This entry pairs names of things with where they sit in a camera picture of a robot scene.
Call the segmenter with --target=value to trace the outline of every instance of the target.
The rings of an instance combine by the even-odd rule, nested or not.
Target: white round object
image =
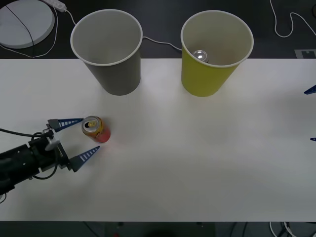
[[[38,0],[19,0],[7,5],[28,28],[34,44],[52,31],[55,17],[49,6]],[[8,48],[32,46],[30,34],[6,6],[0,9],[0,44]]]

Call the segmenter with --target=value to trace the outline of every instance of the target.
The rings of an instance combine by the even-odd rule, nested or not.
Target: power strip
[[[43,1],[44,3],[46,3],[47,5],[51,7],[54,7],[60,12],[64,12],[67,9],[66,5],[59,0],[41,0],[41,1]]]

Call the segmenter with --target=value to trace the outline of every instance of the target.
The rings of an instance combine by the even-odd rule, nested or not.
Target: yellow paper cup
[[[181,81],[192,95],[214,94],[250,55],[253,35],[239,17],[224,11],[203,11],[190,17],[181,30]],[[208,63],[192,53],[203,50]]]

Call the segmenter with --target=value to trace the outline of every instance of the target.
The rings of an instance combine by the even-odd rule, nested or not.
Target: cup rim
[[[89,62],[89,61],[83,59],[81,56],[78,55],[78,53],[76,52],[76,50],[74,48],[74,45],[73,45],[74,32],[76,31],[76,28],[78,27],[78,25],[82,21],[84,21],[87,17],[89,17],[91,15],[94,15],[94,14],[97,14],[97,13],[102,12],[102,11],[116,11],[116,12],[120,12],[120,13],[123,13],[125,15],[128,15],[137,23],[137,25],[138,25],[138,27],[140,29],[140,39],[139,39],[139,43],[138,43],[137,47],[135,48],[135,50],[131,54],[129,54],[127,57],[125,57],[125,58],[123,58],[123,59],[121,59],[121,60],[119,60],[117,62],[113,62],[113,63],[92,63],[92,62]],[[113,65],[116,65],[116,64],[119,64],[119,63],[122,63],[122,62],[126,61],[127,59],[132,57],[138,51],[140,45],[142,44],[142,41],[143,41],[143,29],[142,29],[142,26],[140,25],[139,21],[133,15],[129,14],[128,12],[117,10],[117,9],[103,9],[103,10],[95,11],[95,12],[92,12],[92,13],[86,15],[85,17],[83,17],[81,20],[78,21],[78,23],[73,28],[73,31],[71,32],[71,36],[70,36],[70,46],[71,46],[71,49],[73,50],[73,53],[75,54],[75,56],[78,59],[82,60],[83,62],[85,62],[87,64],[90,64],[92,66],[99,66],[99,67],[113,66]]]
[[[229,65],[213,65],[213,64],[205,63],[205,62],[202,62],[202,61],[198,60],[197,58],[195,58],[195,57],[188,51],[188,49],[187,49],[187,47],[186,47],[186,45],[184,44],[184,41],[183,41],[183,31],[184,31],[184,28],[185,28],[185,26],[187,25],[187,23],[188,23],[191,19],[195,18],[195,17],[198,16],[198,15],[201,15],[201,14],[203,14],[203,13],[206,13],[206,12],[220,12],[220,13],[224,13],[224,14],[226,14],[226,15],[230,15],[230,16],[236,18],[238,21],[240,21],[240,22],[246,27],[246,29],[248,30],[248,32],[249,32],[249,34],[250,34],[250,36],[251,36],[251,47],[250,47],[249,52],[247,53],[247,55],[246,55],[244,58],[242,58],[241,60],[239,60],[239,61],[236,62],[236,63],[229,64]],[[206,65],[206,66],[208,66],[208,67],[213,67],[213,68],[230,68],[230,67],[239,65],[240,63],[242,63],[243,61],[245,61],[245,60],[249,57],[249,55],[250,55],[251,52],[252,52],[253,45],[254,45],[254,39],[253,39],[253,34],[252,34],[252,32],[251,32],[251,29],[249,28],[249,26],[248,26],[242,19],[240,19],[239,17],[237,17],[237,16],[235,16],[235,15],[229,13],[229,12],[218,11],[218,10],[201,11],[201,12],[199,12],[199,13],[194,14],[193,16],[191,16],[191,17],[184,23],[184,25],[183,25],[183,27],[182,27],[182,29],[181,29],[181,35],[180,35],[180,36],[181,36],[181,44],[182,44],[182,47],[183,47],[184,50],[190,55],[191,58],[193,58],[194,60],[196,60],[196,61],[199,62],[199,63],[202,63],[202,64],[204,64],[204,65]]]

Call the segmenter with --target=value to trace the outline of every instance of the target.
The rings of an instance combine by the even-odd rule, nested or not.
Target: can
[[[85,135],[99,143],[107,142],[111,135],[109,128],[97,116],[86,117],[81,123],[81,129]]]

